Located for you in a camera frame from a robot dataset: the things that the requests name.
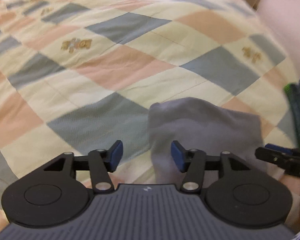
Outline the grey garment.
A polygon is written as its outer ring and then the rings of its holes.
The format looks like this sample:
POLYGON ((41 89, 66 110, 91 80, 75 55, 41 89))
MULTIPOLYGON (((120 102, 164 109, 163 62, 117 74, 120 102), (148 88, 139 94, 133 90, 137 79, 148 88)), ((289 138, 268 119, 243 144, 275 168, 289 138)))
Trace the grey garment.
POLYGON ((208 155, 229 151, 276 180, 283 171, 255 158, 264 145, 259 116, 228 110, 197 98, 182 98, 151 105, 148 113, 151 159, 158 184, 180 185, 180 173, 172 159, 171 142, 208 155))

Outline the green folded garment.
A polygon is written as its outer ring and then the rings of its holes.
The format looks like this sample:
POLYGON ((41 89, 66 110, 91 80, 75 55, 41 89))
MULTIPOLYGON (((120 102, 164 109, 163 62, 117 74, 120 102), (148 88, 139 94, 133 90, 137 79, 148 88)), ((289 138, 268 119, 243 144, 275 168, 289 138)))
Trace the green folded garment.
POLYGON ((294 120, 295 135, 298 147, 300 148, 300 85, 296 83, 289 83, 283 90, 290 104, 294 120))

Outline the checkered patchwork quilt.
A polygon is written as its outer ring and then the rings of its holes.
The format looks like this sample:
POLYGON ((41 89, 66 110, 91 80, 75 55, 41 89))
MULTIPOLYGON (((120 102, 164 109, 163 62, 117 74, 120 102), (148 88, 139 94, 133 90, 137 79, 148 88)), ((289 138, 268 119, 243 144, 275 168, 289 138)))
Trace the checkered patchwork quilt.
POLYGON ((151 105, 197 98, 261 119, 295 147, 294 66, 244 0, 0 0, 4 190, 63 152, 121 140, 118 183, 153 183, 151 105))

